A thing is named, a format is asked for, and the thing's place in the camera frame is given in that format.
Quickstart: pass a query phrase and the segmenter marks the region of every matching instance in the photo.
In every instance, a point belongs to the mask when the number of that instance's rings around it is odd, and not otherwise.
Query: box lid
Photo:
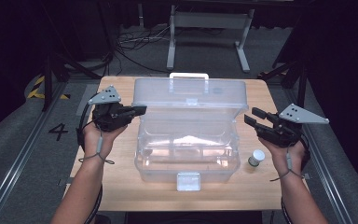
[[[138,78],[132,105],[147,105],[146,117],[163,111],[208,111],[215,119],[234,119],[249,109],[244,81],[203,78]]]

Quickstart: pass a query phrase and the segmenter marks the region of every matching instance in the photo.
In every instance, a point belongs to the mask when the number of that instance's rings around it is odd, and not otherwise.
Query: transparent plastic box
[[[144,181],[196,174],[200,182],[226,182],[238,170],[235,118],[249,109],[243,81],[138,78],[134,89],[132,105],[147,105],[134,160]]]

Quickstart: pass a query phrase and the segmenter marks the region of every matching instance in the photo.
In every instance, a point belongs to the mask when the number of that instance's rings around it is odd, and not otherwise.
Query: small jar
[[[266,155],[264,154],[264,152],[260,149],[256,149],[252,156],[249,157],[249,164],[253,167],[256,167],[260,164],[261,161],[263,161],[266,158]]]

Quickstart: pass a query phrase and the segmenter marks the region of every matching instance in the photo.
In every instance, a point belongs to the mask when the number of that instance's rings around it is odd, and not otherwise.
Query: table top
[[[137,77],[104,77],[98,91],[113,85],[120,94],[123,105],[131,105],[134,81]],[[245,79],[247,101],[252,107],[276,112],[275,104],[263,80]],[[135,118],[127,130],[116,140],[106,164],[103,176],[103,199],[101,211],[229,211],[229,210],[278,210],[281,209],[281,186],[279,181],[270,182],[277,173],[268,150],[257,140],[254,128],[236,117],[240,136],[238,151],[241,167],[227,183],[202,183],[200,191],[177,191],[176,183],[144,182],[134,165],[137,147],[139,118]],[[265,120],[258,120],[266,125]],[[266,158],[258,167],[247,162],[255,149],[262,149]],[[71,176],[80,167],[78,150]]]

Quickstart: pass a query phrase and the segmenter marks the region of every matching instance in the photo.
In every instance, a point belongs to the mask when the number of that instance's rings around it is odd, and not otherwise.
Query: hazard tape
[[[40,77],[34,83],[34,86],[32,87],[32,89],[31,89],[30,93],[28,94],[27,98],[45,99],[45,94],[37,93],[37,91],[39,90],[40,85],[42,85],[44,80],[45,80],[45,76],[40,75]],[[60,97],[60,99],[62,99],[62,100],[69,100],[70,98],[71,98],[71,94],[63,94]]]

